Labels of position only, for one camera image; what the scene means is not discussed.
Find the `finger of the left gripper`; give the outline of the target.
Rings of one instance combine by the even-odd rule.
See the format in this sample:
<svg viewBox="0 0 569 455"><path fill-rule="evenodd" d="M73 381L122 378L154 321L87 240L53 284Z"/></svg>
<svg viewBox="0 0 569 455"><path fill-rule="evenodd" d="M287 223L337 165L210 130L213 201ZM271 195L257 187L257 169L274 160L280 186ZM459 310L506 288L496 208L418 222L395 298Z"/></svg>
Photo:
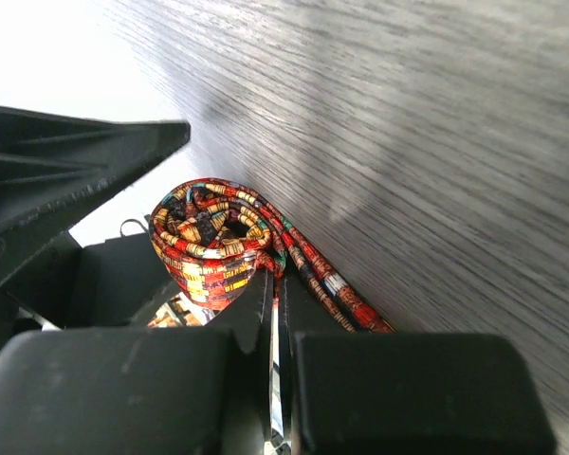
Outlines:
<svg viewBox="0 0 569 455"><path fill-rule="evenodd" d="M9 297L60 328L145 325L175 295L146 234L80 246L58 236L9 280Z"/></svg>
<svg viewBox="0 0 569 455"><path fill-rule="evenodd" d="M0 106L0 287L190 138L186 120L106 122Z"/></svg>

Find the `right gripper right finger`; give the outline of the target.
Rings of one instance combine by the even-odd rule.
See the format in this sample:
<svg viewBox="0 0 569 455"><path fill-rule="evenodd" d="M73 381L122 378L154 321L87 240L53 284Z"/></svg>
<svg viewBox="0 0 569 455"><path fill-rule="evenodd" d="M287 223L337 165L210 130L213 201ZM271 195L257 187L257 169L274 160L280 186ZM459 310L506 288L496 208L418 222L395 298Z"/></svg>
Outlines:
<svg viewBox="0 0 569 455"><path fill-rule="evenodd" d="M527 364L489 334L353 335L289 276L283 416L296 454L553 454Z"/></svg>

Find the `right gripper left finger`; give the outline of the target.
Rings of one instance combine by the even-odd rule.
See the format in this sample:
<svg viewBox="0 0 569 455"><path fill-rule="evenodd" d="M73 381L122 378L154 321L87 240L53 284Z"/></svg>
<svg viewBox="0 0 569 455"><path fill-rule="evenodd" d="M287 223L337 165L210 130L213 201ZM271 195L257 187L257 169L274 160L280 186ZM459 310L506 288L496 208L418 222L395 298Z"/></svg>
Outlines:
<svg viewBox="0 0 569 455"><path fill-rule="evenodd" d="M202 327L27 332L0 351L0 454L260 454L272 279Z"/></svg>

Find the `multicoloured patterned tie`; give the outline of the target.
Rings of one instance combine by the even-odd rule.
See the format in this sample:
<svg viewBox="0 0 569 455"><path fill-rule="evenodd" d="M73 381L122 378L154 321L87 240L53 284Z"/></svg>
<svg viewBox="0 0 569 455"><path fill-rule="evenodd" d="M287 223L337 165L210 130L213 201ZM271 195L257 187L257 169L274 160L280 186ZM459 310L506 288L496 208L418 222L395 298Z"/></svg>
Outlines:
<svg viewBox="0 0 569 455"><path fill-rule="evenodd" d="M348 332L394 332L336 268L260 193L219 178L185 182L154 208L149 236L183 294L222 311L259 269L276 281L289 264L310 294Z"/></svg>

